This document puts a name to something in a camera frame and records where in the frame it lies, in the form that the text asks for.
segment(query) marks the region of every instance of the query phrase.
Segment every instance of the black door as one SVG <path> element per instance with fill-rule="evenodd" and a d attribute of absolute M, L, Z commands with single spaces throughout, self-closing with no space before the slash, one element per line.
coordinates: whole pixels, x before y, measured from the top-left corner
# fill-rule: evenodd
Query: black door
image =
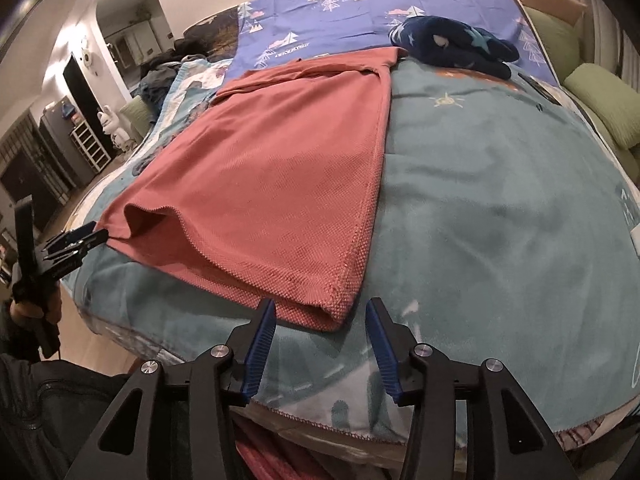
<path fill-rule="evenodd" d="M 78 105 L 78 108 L 80 108 L 80 113 L 89 123 L 89 126 L 91 126 L 100 144 L 104 146 L 104 149 L 107 150 L 107 153 L 109 153 L 111 157 L 114 157 L 116 155 L 116 148 L 113 142 L 111 142 L 111 137 L 102 132 L 102 125 L 100 124 L 100 119 L 98 119 L 98 112 L 101 112 L 102 109 L 98 101 L 95 100 L 94 93 L 91 92 L 89 84 L 86 82 L 75 57 L 71 56 L 62 75 L 65 78 L 66 85 L 74 101 Z"/>
<path fill-rule="evenodd" d="M 29 195 L 33 197 L 33 224 L 44 231 L 60 204 L 23 150 L 19 150 L 9 162 L 0 182 L 14 202 Z"/>

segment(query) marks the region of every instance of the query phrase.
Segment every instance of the white rack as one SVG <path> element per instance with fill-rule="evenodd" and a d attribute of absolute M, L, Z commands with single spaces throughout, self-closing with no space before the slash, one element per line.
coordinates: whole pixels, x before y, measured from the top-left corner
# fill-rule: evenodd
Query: white rack
<path fill-rule="evenodd" d="M 109 153 L 103 148 L 98 137 L 95 136 L 89 124 L 82 121 L 70 133 L 71 140 L 80 150 L 86 161 L 94 168 L 95 173 L 100 173 L 110 162 Z"/>

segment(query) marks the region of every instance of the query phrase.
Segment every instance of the silver bolt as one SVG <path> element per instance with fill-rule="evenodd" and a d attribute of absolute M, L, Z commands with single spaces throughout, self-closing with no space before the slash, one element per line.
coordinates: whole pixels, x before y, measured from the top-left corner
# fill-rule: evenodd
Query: silver bolt
<path fill-rule="evenodd" d="M 211 349 L 213 357 L 224 357 L 229 353 L 229 347 L 226 345 L 217 345 Z"/>
<path fill-rule="evenodd" d="M 142 370 L 143 374 L 152 374 L 153 372 L 158 370 L 158 363 L 156 363 L 155 361 L 147 361 L 146 363 L 142 364 L 140 370 Z"/>
<path fill-rule="evenodd" d="M 504 365 L 498 359 L 487 359 L 485 364 L 486 369 L 490 372 L 499 372 L 504 368 Z"/>
<path fill-rule="evenodd" d="M 429 345 L 420 343 L 419 345 L 416 345 L 414 347 L 414 352 L 420 357 L 429 357 L 431 354 L 433 354 L 433 348 L 431 348 Z"/>

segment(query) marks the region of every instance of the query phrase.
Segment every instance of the blue gripper pad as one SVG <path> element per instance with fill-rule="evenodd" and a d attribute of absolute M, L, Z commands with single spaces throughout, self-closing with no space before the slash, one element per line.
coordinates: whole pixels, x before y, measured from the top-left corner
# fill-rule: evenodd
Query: blue gripper pad
<path fill-rule="evenodd" d="M 260 320 L 260 325 L 255 332 L 254 340 L 249 347 L 244 361 L 244 381 L 240 393 L 249 402 L 249 399 L 258 393 L 260 380 L 264 372 L 264 365 L 269 356 L 271 341 L 276 331 L 276 304 L 270 300 L 266 312 Z"/>
<path fill-rule="evenodd" d="M 382 320 L 371 300 L 369 300 L 366 306 L 364 323 L 367 334 L 369 335 L 369 340 L 371 341 L 371 346 L 373 347 L 373 353 L 378 362 L 378 368 L 382 376 L 385 391 L 392 397 L 394 403 L 397 404 L 402 396 L 402 387 L 398 374 L 398 359 L 386 335 Z"/>

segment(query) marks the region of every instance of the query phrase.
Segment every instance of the coral textured blanket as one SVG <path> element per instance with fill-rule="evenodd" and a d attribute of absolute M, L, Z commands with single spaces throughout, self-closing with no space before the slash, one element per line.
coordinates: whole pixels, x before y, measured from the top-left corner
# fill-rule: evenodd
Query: coral textured blanket
<path fill-rule="evenodd" d="M 247 72 L 105 210 L 132 259 L 336 330 L 362 282 L 396 47 Z"/>

